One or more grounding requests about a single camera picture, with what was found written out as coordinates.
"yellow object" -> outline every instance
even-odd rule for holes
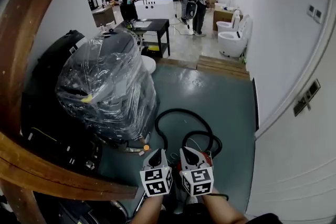
[[[156,46],[156,45],[149,45],[149,46],[148,46],[148,50],[155,50],[155,51],[159,51],[160,49],[159,49],[159,47],[158,47],[158,46]]]
[[[83,98],[81,101],[83,103],[90,103],[92,100],[92,94],[89,94],[88,97]]]

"gray pants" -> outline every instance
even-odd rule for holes
[[[181,0],[181,7],[182,7],[182,19],[187,19],[186,16],[186,11],[187,11],[187,4],[188,4],[188,0]]]
[[[206,6],[201,4],[200,2],[197,2],[197,12],[195,17],[193,18],[193,30],[197,33],[202,33],[202,26],[204,22],[204,16],[206,12]]]

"gray floor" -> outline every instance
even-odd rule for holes
[[[221,153],[214,159],[215,187],[230,196],[230,203],[245,212],[254,163],[255,110],[252,83],[248,80],[203,73],[179,67],[157,66],[152,75],[161,99],[159,113],[171,108],[185,108],[205,119],[213,133],[223,143]],[[192,130],[203,127],[187,115],[167,115],[160,122],[169,145],[167,157],[178,154],[183,137]],[[201,148],[206,141],[195,137]],[[149,145],[152,149],[163,146],[161,138],[153,131]],[[188,146],[196,148],[193,142]],[[99,172],[117,181],[141,186],[139,171],[146,155],[120,153],[105,148]],[[125,204],[129,214],[135,209],[137,199]]]
[[[174,2],[174,8],[177,13],[177,17],[181,16],[181,4]],[[123,19],[120,13],[119,6],[113,7],[114,16],[117,21],[117,25],[120,24]],[[171,46],[170,59],[197,62],[200,55],[215,57],[220,59],[226,59],[232,61],[232,58],[227,58],[219,53],[217,32],[213,31],[213,9],[209,9],[204,18],[204,24],[202,32],[206,34],[205,37],[196,37],[192,35],[192,20],[190,20],[190,29],[188,30],[186,25],[180,23],[178,19],[170,20],[169,37]],[[144,35],[146,41],[157,41],[155,32],[147,32]],[[162,37],[162,41],[166,42],[166,37]],[[164,58],[168,58],[168,52],[164,54]]]

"door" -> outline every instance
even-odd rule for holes
[[[330,223],[336,214],[336,30],[299,98],[318,79],[321,88],[294,116],[293,102],[256,141],[246,214],[275,213],[283,221]]]

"cardboard box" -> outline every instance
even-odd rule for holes
[[[215,3],[217,3],[217,0],[210,0],[211,8],[215,7]]]
[[[228,10],[215,10],[214,11],[214,20],[213,20],[213,31],[218,31],[216,22],[222,21],[222,22],[229,22],[231,23],[233,16],[233,12],[230,12]],[[240,12],[240,20],[243,18],[242,13]]]

